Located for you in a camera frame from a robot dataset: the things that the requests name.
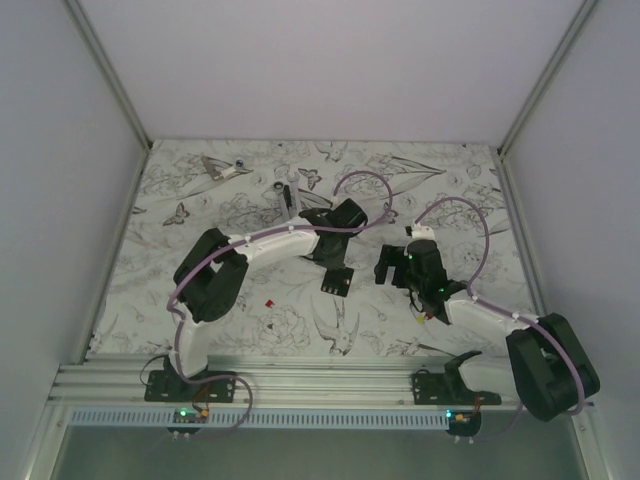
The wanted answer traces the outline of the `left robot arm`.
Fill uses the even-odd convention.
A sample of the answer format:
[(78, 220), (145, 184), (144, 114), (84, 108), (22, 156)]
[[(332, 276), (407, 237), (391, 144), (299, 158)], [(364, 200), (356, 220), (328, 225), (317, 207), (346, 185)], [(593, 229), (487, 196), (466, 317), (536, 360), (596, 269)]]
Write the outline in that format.
[(225, 235), (212, 228), (202, 234), (175, 271), (176, 289), (167, 304), (180, 318), (170, 392), (184, 402), (202, 394), (211, 327), (234, 307), (250, 271), (302, 257), (325, 270), (323, 292), (346, 296), (354, 273), (345, 265), (348, 243), (367, 224), (364, 210), (346, 199), (333, 209), (304, 210), (270, 229)]

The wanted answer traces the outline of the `black fuse box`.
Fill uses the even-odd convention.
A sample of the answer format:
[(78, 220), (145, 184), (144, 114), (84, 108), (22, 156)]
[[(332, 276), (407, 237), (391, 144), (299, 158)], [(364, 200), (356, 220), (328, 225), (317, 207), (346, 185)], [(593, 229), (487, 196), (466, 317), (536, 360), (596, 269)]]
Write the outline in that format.
[(350, 267), (327, 269), (321, 284), (321, 291), (346, 298), (351, 286), (354, 270)]

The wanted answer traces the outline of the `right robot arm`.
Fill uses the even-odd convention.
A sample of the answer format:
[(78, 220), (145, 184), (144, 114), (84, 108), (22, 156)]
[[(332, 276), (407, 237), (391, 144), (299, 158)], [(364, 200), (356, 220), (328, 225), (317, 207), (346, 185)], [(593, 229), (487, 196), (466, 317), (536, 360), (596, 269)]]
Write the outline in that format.
[(600, 390), (600, 380), (568, 320), (557, 313), (529, 319), (474, 298), (450, 279), (433, 240), (385, 245), (374, 268), (377, 284), (408, 291), (428, 320), (471, 331), (497, 346), (449, 360), (443, 372), (417, 372), (418, 404), (498, 405), (519, 401), (538, 420), (577, 414)]

